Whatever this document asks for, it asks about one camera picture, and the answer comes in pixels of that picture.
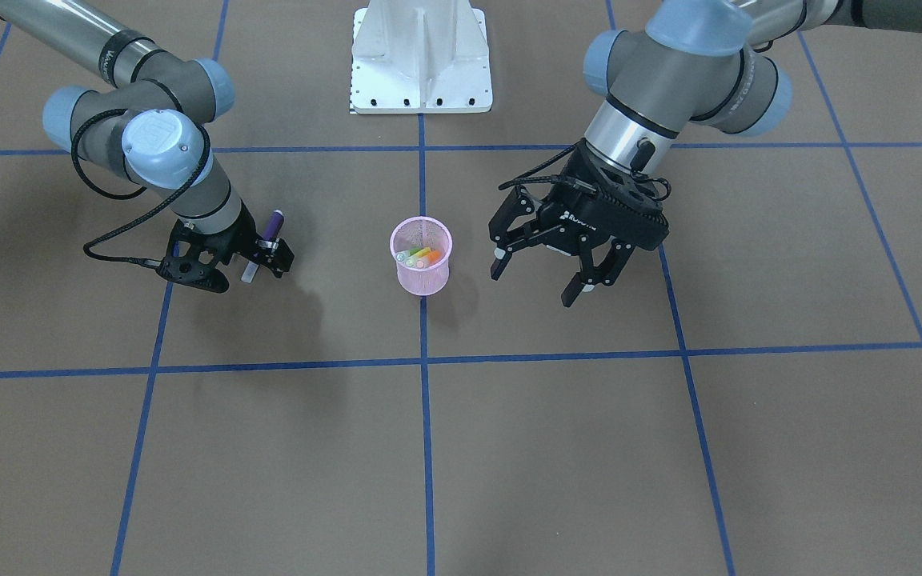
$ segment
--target white bracket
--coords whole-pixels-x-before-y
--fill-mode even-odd
[[[372,0],[355,12],[351,113],[461,114],[493,106],[486,15],[468,0]]]

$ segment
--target mesh cup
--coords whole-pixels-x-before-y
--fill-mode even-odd
[[[443,255],[439,262],[426,269],[412,269],[394,259],[398,267],[400,285],[416,296],[435,294],[447,284],[447,278],[451,276],[447,260],[451,257],[454,240],[442,222],[426,216],[408,218],[405,222],[399,223],[391,234],[391,258],[400,251],[425,246],[438,250]]]

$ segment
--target round blue cap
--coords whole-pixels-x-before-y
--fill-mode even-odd
[[[212,83],[212,94],[215,95],[215,116],[212,120],[219,118],[223,114],[230,112],[234,108],[234,101],[237,101],[237,91],[234,90],[234,81],[222,68],[219,62],[212,61],[208,58],[195,58],[208,75],[209,82]]]
[[[601,96],[607,95],[607,64],[611,61],[611,48],[625,30],[607,30],[597,36],[582,61],[582,76],[589,89]]]
[[[70,152],[73,146],[73,141],[70,139],[70,124],[73,122],[77,101],[84,94],[93,91],[81,86],[59,88],[48,96],[45,108],[41,109],[41,128],[45,129],[48,139],[66,152]]]
[[[656,42],[699,56],[738,54],[752,29],[752,16],[728,0],[663,0],[647,23]]]
[[[784,117],[788,116],[788,110],[792,108],[792,80],[784,73],[784,70],[778,69],[778,88],[775,88],[775,97],[771,100],[771,105],[764,112],[756,124],[740,131],[736,136],[759,136],[767,134]]]
[[[166,190],[176,190],[194,173],[205,141],[198,127],[176,110],[148,110],[123,129],[122,146],[127,163],[140,178]],[[212,156],[194,183],[212,167]]]

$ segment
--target marker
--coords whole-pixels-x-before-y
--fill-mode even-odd
[[[263,240],[274,241],[279,236],[281,227],[283,227],[283,212],[274,210],[270,216],[270,223],[266,225],[266,232],[263,233]],[[244,274],[241,274],[241,282],[251,284],[256,272],[259,272],[259,265],[256,265],[255,262],[248,262],[248,266],[244,269]]]
[[[402,250],[394,254],[394,258],[398,259],[398,262],[405,262],[405,260],[407,260],[407,256],[411,256],[414,254],[414,252],[418,252],[420,250],[421,248],[412,248],[410,250]]]
[[[431,250],[428,254],[416,260],[415,267],[417,267],[417,269],[423,269],[424,267],[429,267],[439,262],[439,259],[439,250]]]
[[[413,255],[407,256],[407,260],[403,262],[403,265],[407,267],[415,267],[415,262],[417,262],[418,259],[428,254],[429,252],[432,252],[432,248],[429,248],[429,247],[422,248],[420,251],[414,252]]]

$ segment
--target pink cup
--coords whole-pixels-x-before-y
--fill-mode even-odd
[[[443,256],[432,266],[413,269],[397,262],[395,255],[412,248],[428,246]],[[454,240],[447,227],[438,219],[415,216],[399,223],[391,234],[391,258],[398,267],[398,281],[403,289],[416,296],[428,296],[439,292],[447,284],[451,271],[447,260],[451,257]]]

